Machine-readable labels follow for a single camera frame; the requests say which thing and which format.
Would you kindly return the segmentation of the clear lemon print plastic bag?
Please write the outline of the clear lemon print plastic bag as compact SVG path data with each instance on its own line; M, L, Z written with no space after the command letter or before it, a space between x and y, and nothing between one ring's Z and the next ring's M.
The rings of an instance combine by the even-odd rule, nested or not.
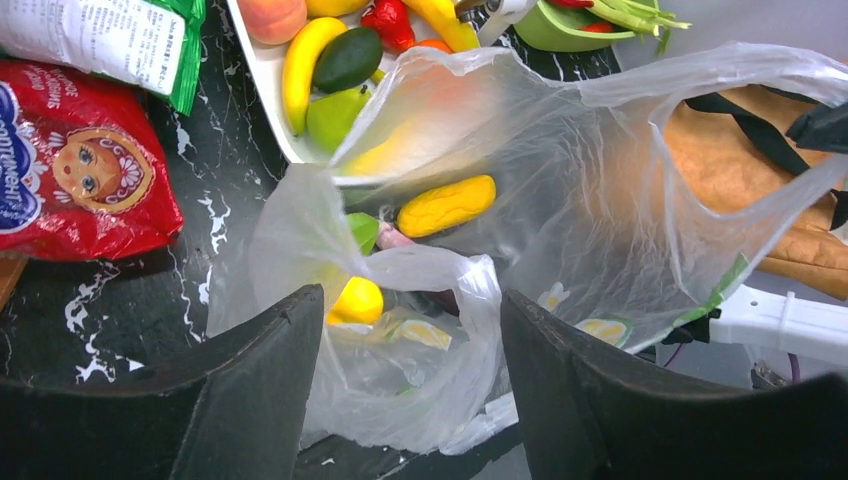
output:
M457 317L394 308L370 329L324 327L299 442L338 434L364 446L459 454L513 424L512 402L485 407L504 371L503 289L540 300L567 324L619 320L634 353L730 295L789 226L759 201L736 214L705 207L680 174L666 124L682 101L749 85L830 107L847 99L847 68L813 51L731 43L623 73L555 82L510 50L448 55L461 87L436 85L473 130L422 166L368 173L293 165L247 239L213 274L207 333L246 322L306 284L333 304L348 280L391 295L451 290ZM769 195L791 218L826 192L835 160ZM415 245L363 256L345 216L397 229L428 190L478 175L494 204Z

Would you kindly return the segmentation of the yellow lemon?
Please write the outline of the yellow lemon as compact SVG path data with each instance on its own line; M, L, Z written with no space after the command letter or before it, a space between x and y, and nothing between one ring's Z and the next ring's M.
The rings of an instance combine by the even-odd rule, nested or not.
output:
M383 309L384 297L380 287L370 280L354 276L328 311L326 323L373 325L380 319Z

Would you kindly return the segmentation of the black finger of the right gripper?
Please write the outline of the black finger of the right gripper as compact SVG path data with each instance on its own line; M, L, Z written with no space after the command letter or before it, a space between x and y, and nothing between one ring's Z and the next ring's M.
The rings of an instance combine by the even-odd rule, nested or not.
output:
M847 103L829 107L806 99L806 112L786 131L786 136L803 149L847 153Z

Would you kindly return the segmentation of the purple eggplant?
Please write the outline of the purple eggplant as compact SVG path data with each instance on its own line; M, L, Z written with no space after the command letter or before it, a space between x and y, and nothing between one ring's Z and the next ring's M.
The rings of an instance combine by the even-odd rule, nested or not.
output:
M376 237L376 246L380 250L407 247L415 242L400 232L393 224L380 221Z

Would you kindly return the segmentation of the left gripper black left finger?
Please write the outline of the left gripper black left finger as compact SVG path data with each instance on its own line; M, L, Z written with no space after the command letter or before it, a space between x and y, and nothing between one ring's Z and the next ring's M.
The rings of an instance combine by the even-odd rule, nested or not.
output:
M125 381L1 383L5 479L288 479L321 339L306 285Z

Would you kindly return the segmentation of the yellow corn cob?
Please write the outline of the yellow corn cob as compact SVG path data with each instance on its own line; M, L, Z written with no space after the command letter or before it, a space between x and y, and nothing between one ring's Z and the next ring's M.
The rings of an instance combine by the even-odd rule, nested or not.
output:
M489 175L434 188L400 209L397 227L410 238L430 236L479 217L494 204L496 195L496 183Z

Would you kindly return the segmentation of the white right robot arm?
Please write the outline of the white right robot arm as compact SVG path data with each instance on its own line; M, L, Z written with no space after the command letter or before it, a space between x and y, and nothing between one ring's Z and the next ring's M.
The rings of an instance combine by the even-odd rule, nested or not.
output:
M718 214L759 201L790 226L757 264L840 301L847 298L847 114L787 92L751 86L704 94L675 108L665 140L696 198ZM827 160L838 170L797 218L795 201L769 195ZM847 363L847 308L740 286L724 295L709 334L822 362Z

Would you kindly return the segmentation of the green pear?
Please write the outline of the green pear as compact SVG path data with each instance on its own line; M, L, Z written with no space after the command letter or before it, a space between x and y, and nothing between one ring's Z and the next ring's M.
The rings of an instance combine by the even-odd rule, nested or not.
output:
M333 154L349 134L357 116L372 94L367 85L342 90L312 102L306 127L311 141Z

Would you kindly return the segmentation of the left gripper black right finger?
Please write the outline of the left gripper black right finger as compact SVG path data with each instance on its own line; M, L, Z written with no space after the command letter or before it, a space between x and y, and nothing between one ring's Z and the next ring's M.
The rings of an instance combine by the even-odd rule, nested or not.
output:
M682 375L501 303L519 430L535 479L843 479L847 377L751 391Z

